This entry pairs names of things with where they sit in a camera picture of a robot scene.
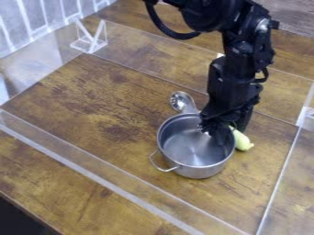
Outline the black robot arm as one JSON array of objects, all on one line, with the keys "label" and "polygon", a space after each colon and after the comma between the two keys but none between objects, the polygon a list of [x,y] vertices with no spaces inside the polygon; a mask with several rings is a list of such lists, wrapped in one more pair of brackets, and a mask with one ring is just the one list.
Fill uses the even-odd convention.
[{"label": "black robot arm", "polygon": [[164,0],[181,13],[189,33],[172,33],[190,39],[204,32],[221,34],[224,56],[208,69],[208,103],[200,112],[200,128],[219,144],[231,132],[244,130],[253,106],[259,103],[267,66],[273,62],[271,31],[277,22],[252,0]]}]

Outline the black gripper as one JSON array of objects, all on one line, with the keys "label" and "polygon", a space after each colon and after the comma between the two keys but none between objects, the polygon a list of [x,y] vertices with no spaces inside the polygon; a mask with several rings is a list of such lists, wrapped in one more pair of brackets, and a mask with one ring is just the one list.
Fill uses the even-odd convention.
[{"label": "black gripper", "polygon": [[208,103],[201,109],[201,131],[223,146],[231,134],[229,124],[245,131],[253,106],[259,103],[261,85],[248,62],[227,56],[212,60],[208,69]]}]

